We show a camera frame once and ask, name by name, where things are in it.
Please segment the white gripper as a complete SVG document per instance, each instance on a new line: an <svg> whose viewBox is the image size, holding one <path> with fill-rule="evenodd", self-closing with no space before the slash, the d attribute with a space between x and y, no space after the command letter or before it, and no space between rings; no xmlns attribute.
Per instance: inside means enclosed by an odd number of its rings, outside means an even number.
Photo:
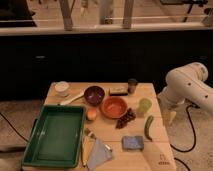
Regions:
<svg viewBox="0 0 213 171"><path fill-rule="evenodd" d="M164 96L159 94L157 96L161 113L164 115L163 123L165 126L169 126L176 117L176 111L173 111L177 105L168 101Z"/></svg>

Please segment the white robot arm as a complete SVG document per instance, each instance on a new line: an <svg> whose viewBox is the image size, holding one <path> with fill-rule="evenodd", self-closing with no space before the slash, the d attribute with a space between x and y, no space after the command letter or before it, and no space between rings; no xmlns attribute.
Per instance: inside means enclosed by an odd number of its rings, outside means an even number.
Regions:
<svg viewBox="0 0 213 171"><path fill-rule="evenodd" d="M172 69L166 74L166 86L157 95L165 126L172 123L176 117L175 108L185 100L213 114L213 88L205 84L207 78L207 67L200 62Z"/></svg>

